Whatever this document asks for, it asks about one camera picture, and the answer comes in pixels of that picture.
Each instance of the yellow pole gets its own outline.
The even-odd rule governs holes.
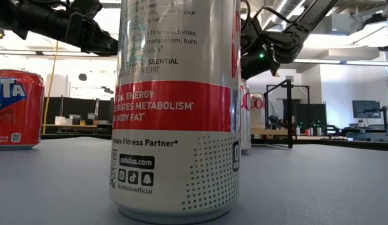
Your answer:
[[[56,41],[54,64],[52,66],[51,81],[49,82],[48,97],[46,98],[46,104],[45,104],[43,134],[45,134],[45,132],[46,132],[46,115],[48,113],[49,97],[51,96],[52,82],[54,81],[56,58],[58,57],[58,46],[59,46],[59,42]]]

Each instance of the qr code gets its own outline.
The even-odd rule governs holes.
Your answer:
[[[115,188],[116,186],[116,161],[111,160],[111,172],[109,177],[109,185]]]

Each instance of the can lid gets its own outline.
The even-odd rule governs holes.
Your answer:
[[[9,71],[9,72],[22,72],[22,73],[27,73],[27,74],[30,74],[30,75],[35,75],[35,76],[41,77],[41,75],[39,75],[39,74],[36,74],[36,73],[33,73],[33,72],[28,72],[28,71],[21,71],[21,70],[17,70],[17,69],[0,69],[0,72],[5,72],[5,71]]]

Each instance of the red label band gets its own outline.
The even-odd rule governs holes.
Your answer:
[[[237,91],[189,81],[154,81],[116,88],[113,129],[236,130]]]

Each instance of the red soda can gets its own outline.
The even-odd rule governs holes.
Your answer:
[[[40,142],[43,106],[39,75],[0,70],[0,150],[31,149]]]

